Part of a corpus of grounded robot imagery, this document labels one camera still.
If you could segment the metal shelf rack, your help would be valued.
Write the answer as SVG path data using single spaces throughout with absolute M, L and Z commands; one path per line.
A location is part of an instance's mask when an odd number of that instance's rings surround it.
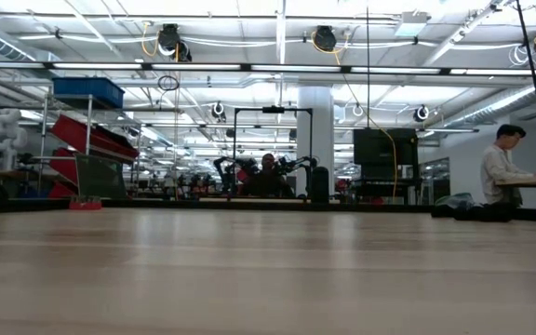
M 92 122 L 92 117 L 91 117 L 90 115 L 87 117 L 87 121 L 86 121 L 86 122 L 81 122 L 81 123 L 87 124 L 87 127 L 91 127 L 91 126 L 94 126 L 94 125 L 99 125 L 99 124 L 94 124 L 94 123 Z M 80 152 L 76 151 L 75 148 L 72 147 L 71 145 L 67 144 L 66 142 L 64 142 L 64 143 L 67 145 L 67 146 L 65 147 L 65 149 L 69 149 L 69 150 L 71 150 L 71 151 L 75 151 L 75 154 L 74 154 L 74 155 L 81 154 Z M 50 161 L 51 159 L 53 159 L 53 154 L 52 154 L 51 157 L 49 157 L 49 158 L 46 160 L 47 163 L 48 163 L 48 165 L 49 165 L 49 161 Z M 123 163 L 121 163 L 121 164 L 123 165 L 123 170 L 124 170 L 124 166 L 125 166 L 125 165 L 131 165 L 131 164 L 123 164 Z M 66 181 L 66 182 L 70 182 L 70 181 L 68 181 L 67 179 L 63 178 L 59 172 L 57 172 L 57 173 L 58 173 L 58 178 L 57 178 L 56 180 L 54 180 L 53 183 L 54 183 L 55 181 Z M 74 184 L 74 185 L 75 185 L 75 188 L 76 188 L 76 195 L 79 195 L 79 194 L 78 194 L 78 186 L 77 186 L 77 184 Z

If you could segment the black aluminium table frame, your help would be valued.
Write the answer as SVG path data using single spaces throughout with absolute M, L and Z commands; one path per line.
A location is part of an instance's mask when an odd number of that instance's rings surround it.
M 0 213 L 46 211 L 72 209 L 74 206 L 68 199 L 14 199 L 0 201 Z M 403 213 L 430 214 L 434 218 L 453 218 L 458 221 L 536 221 L 536 209 L 517 208 L 500 214 L 488 214 L 480 217 L 478 214 L 466 211 L 451 211 L 444 207 L 403 206 L 403 205 L 345 205 L 345 204 L 310 204 L 299 201 L 276 199 L 269 203 L 261 199 L 234 199 L 226 201 L 217 199 L 212 202 L 195 201 L 155 201 L 143 200 L 113 200 L 104 199 L 100 208 L 160 208 L 160 209 L 226 209 L 226 210 L 259 210 L 259 211 L 310 211 L 310 212 L 362 212 L 362 213 Z

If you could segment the person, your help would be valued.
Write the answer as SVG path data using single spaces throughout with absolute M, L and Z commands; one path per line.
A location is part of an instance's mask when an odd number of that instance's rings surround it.
M 285 178 L 277 173 L 275 157 L 265 154 L 261 170 L 244 181 L 241 195 L 292 198 L 294 193 Z
M 484 150 L 480 179 L 482 192 L 489 205 L 511 205 L 516 208 L 523 204 L 522 195 L 517 188 L 502 188 L 500 181 L 523 181 L 533 177 L 532 173 L 517 167 L 509 153 L 526 136 L 526 131 L 519 126 L 504 124 L 496 133 L 496 140 Z

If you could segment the red plastic bin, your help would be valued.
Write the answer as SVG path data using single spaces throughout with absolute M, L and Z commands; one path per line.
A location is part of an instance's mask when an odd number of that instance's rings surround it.
M 74 154 L 75 151 L 60 147 L 53 152 L 53 159 L 49 161 L 49 165 L 59 172 L 63 178 L 77 184 L 77 167 Z
M 132 164 L 139 156 L 138 150 L 124 136 L 99 125 L 87 127 L 65 115 L 58 118 L 50 132 L 81 154 L 88 152 L 123 164 Z
M 75 185 L 66 181 L 55 181 L 48 193 L 49 198 L 69 198 L 76 195 Z

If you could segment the wooden side table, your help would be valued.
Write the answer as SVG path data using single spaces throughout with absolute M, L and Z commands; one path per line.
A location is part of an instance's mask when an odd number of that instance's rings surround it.
M 516 187 L 516 188 L 536 188 L 536 176 L 533 178 L 525 180 L 507 180 L 507 181 L 498 181 L 498 187 Z

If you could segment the black monitor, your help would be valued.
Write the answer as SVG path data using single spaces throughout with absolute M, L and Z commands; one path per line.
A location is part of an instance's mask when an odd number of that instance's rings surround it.
M 418 166 L 418 138 L 411 128 L 353 131 L 354 163 L 363 179 L 392 180 L 401 166 Z

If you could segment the thin vertical pole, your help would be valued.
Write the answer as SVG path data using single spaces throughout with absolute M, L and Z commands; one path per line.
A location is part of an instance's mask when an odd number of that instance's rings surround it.
M 370 127 L 371 119 L 370 119 L 370 98 L 371 98 L 371 81 L 370 81 L 370 32 L 369 32 L 369 0 L 366 2 L 366 47 L 367 47 L 367 62 L 366 65 L 368 66 L 367 69 L 367 109 L 366 109 L 366 121 L 367 125 L 366 128 Z

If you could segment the small red box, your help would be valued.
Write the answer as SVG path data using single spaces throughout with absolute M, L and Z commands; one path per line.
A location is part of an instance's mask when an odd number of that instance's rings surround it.
M 102 209 L 101 199 L 97 196 L 76 195 L 72 196 L 69 202 L 70 210 L 100 210 Z

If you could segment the white building column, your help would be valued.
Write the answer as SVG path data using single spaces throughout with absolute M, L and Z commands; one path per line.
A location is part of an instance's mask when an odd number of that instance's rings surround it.
M 312 156 L 328 170 L 328 193 L 334 195 L 334 99 L 332 87 L 297 90 L 297 157 Z

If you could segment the blue plastic tote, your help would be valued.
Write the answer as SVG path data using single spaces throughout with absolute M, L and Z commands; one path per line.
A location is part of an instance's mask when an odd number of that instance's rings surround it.
M 77 109 L 86 109 L 92 97 L 93 109 L 122 109 L 125 91 L 104 77 L 56 77 L 53 97 Z

